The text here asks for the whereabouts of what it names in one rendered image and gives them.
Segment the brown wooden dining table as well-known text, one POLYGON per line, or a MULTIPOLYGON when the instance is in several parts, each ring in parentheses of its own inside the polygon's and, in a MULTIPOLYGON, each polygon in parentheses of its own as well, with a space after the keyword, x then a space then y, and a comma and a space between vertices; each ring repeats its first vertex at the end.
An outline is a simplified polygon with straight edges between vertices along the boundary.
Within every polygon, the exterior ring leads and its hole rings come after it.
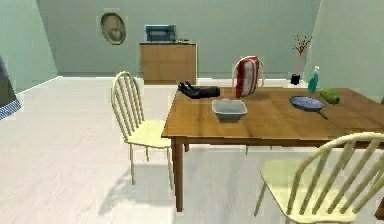
POLYGON ((304 88, 258 88, 242 99, 248 113, 232 123, 219 121, 211 98, 176 93, 162 132, 171 140, 176 210, 183 210, 183 148, 190 144, 319 147, 356 132, 384 134, 384 105, 348 88, 336 91, 340 103, 317 114, 289 103, 293 96, 306 96, 304 88))

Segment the black glove-shaped object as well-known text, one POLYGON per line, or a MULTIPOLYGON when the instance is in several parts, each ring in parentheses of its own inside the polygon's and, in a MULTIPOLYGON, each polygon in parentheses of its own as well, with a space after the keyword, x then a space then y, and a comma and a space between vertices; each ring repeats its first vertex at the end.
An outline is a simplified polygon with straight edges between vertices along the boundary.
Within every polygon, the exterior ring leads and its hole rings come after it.
POLYGON ((211 98, 220 95, 218 87, 194 87, 188 81, 180 82, 178 90, 191 99, 211 98))

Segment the brown wooden cabinet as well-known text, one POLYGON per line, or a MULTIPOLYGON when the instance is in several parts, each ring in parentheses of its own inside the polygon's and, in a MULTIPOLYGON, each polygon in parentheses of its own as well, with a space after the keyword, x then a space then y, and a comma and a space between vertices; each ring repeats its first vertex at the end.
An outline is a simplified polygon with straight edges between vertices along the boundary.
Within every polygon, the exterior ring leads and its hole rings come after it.
POLYGON ((142 77, 148 85, 175 85, 197 80, 194 43, 140 43, 142 77))

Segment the oval framed picture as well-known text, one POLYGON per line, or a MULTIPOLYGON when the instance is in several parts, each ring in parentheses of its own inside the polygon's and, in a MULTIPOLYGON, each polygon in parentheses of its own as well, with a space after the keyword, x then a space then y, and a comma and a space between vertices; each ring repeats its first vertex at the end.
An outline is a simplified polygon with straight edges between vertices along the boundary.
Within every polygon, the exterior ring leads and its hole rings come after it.
POLYGON ((101 32, 112 45, 121 45, 126 37, 125 24, 116 13, 105 13, 100 20, 101 32))

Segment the grey square bowl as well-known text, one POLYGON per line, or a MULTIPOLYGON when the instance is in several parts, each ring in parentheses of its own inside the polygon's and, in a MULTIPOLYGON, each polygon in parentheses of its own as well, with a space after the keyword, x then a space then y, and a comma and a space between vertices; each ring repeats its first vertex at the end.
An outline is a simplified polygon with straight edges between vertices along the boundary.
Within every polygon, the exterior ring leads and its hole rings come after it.
POLYGON ((220 121, 237 122, 247 114, 248 109, 241 100, 213 100, 212 111, 220 121))

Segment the blue frying pan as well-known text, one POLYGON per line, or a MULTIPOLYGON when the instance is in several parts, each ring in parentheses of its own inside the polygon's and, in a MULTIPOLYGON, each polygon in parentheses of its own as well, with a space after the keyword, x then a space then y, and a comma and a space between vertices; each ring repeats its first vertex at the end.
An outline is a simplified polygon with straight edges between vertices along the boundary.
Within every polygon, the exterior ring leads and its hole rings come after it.
POLYGON ((292 96, 289 102, 296 109, 306 112, 316 112, 327 120, 327 117, 321 112, 325 107, 325 104, 321 100, 309 96, 292 96))

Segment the teal spray bottle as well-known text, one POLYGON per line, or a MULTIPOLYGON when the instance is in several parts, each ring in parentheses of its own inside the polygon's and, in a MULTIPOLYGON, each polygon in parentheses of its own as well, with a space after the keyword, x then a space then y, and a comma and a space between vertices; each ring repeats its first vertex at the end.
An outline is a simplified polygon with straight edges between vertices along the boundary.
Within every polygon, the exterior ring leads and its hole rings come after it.
POLYGON ((308 82, 308 91, 310 93, 314 93, 316 91, 318 79, 319 79, 319 69, 320 69, 319 66, 314 67, 313 77, 308 82))

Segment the red-twig houseplant in black pot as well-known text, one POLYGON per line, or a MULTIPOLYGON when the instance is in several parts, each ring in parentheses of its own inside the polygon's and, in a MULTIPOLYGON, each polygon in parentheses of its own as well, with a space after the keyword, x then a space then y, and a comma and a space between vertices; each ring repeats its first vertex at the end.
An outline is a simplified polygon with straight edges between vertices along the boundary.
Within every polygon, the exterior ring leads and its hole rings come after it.
POLYGON ((294 37, 294 40, 295 40, 295 44, 292 47, 292 49, 298 53, 299 59, 297 60, 295 71, 291 75, 290 83, 293 85, 298 85, 300 83, 300 69, 301 69, 303 54, 304 54, 304 51, 309 47, 309 44, 311 43, 311 40, 312 40, 312 36, 304 35, 303 37, 301 37, 299 34, 297 34, 294 37))

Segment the green lettuce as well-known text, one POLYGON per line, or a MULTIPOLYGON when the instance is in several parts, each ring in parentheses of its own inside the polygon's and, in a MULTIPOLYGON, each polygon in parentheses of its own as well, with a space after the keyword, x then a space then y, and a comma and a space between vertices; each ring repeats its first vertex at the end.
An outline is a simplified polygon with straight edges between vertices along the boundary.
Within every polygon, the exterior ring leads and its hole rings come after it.
POLYGON ((330 88, 322 88, 320 90, 320 96, 329 104, 338 104, 340 101, 339 94, 330 88))

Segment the dark blue-edged furniture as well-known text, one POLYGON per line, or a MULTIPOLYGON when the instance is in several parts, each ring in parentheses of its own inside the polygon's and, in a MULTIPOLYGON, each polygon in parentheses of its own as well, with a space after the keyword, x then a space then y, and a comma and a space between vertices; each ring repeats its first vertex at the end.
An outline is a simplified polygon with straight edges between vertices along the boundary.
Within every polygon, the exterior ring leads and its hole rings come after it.
POLYGON ((5 63, 0 56, 0 120, 21 109, 21 104, 12 87, 5 63))

